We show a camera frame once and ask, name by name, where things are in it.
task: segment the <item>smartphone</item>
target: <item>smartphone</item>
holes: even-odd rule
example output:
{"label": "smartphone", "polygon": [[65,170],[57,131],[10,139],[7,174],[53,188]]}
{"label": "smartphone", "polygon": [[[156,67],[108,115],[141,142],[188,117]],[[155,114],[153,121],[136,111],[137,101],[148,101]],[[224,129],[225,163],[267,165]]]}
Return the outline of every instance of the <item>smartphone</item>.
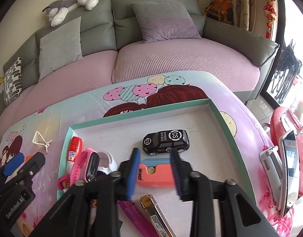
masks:
{"label": "smartphone", "polygon": [[300,163],[296,136],[291,129],[279,138],[282,161],[282,185],[280,196],[280,216],[285,217],[298,200],[300,184]]}

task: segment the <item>barcode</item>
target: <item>barcode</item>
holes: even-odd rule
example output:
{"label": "barcode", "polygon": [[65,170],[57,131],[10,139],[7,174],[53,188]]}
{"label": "barcode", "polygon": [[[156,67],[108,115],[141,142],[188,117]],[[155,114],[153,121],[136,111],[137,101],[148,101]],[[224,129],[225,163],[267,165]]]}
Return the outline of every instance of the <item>barcode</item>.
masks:
{"label": "barcode", "polygon": [[162,237],[169,237],[168,234],[166,233],[165,229],[161,225],[161,222],[159,221],[157,215],[152,215],[151,216],[152,223],[155,226],[155,229],[161,234]]}

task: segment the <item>black toy car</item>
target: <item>black toy car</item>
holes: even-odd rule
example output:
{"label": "black toy car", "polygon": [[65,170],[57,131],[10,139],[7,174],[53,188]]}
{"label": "black toy car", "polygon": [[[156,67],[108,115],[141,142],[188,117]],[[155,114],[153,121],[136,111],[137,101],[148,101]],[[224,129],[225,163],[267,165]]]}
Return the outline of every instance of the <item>black toy car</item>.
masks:
{"label": "black toy car", "polygon": [[183,152],[189,149],[189,138],[186,130],[167,130],[150,133],[143,138],[143,150],[150,156],[177,149]]}

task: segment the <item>red bottle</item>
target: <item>red bottle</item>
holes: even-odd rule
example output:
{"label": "red bottle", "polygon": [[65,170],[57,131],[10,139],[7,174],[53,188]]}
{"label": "red bottle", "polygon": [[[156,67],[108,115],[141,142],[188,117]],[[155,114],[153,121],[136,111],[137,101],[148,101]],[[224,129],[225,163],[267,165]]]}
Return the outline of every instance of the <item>red bottle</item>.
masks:
{"label": "red bottle", "polygon": [[72,166],[77,158],[77,156],[82,151],[82,139],[80,137],[74,136],[69,144],[67,152],[67,167],[66,172],[70,175]]}

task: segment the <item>plush dog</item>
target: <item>plush dog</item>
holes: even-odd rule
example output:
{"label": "plush dog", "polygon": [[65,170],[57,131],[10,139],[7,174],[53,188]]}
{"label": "plush dog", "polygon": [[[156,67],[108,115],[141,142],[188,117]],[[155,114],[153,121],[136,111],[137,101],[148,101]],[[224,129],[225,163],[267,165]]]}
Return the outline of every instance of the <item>plush dog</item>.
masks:
{"label": "plush dog", "polygon": [[60,25],[68,12],[80,7],[85,6],[87,10],[92,10],[99,0],[57,0],[52,2],[42,11],[46,10],[46,15],[51,22],[52,27]]}

